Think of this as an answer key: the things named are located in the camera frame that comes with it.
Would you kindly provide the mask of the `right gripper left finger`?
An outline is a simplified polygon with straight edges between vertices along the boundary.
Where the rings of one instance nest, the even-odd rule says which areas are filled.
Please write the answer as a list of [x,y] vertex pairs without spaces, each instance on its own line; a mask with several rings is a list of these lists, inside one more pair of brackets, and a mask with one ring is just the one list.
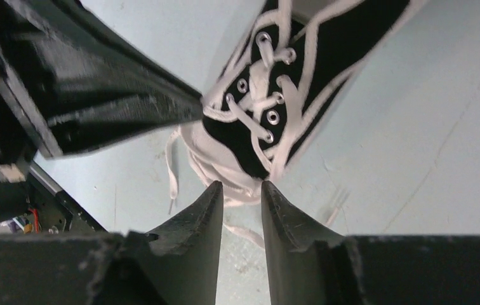
[[0,234],[0,304],[214,304],[223,189],[147,233]]

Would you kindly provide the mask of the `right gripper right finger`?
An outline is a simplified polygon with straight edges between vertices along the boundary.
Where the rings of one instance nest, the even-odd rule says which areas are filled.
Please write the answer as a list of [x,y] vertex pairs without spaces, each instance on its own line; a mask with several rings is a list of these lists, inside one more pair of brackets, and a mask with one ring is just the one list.
[[273,304],[480,304],[480,235],[349,235],[262,184]]

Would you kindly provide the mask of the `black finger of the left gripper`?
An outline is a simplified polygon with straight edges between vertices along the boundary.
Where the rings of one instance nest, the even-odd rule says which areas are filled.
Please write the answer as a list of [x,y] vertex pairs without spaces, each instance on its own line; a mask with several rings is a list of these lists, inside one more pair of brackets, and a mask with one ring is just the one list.
[[44,38],[32,39],[51,73],[43,111],[60,156],[111,146],[156,129],[199,120],[201,95],[105,25],[80,1],[14,1]]

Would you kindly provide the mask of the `black white sneaker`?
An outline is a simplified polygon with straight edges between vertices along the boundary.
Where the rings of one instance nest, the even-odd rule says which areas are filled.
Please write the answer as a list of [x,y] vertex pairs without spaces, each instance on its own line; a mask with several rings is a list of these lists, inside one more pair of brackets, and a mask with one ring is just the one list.
[[216,83],[203,116],[179,125],[203,184],[223,185],[227,208],[256,205],[265,180],[280,179],[305,151],[332,102],[421,1],[330,1],[300,24],[291,1],[266,1]]

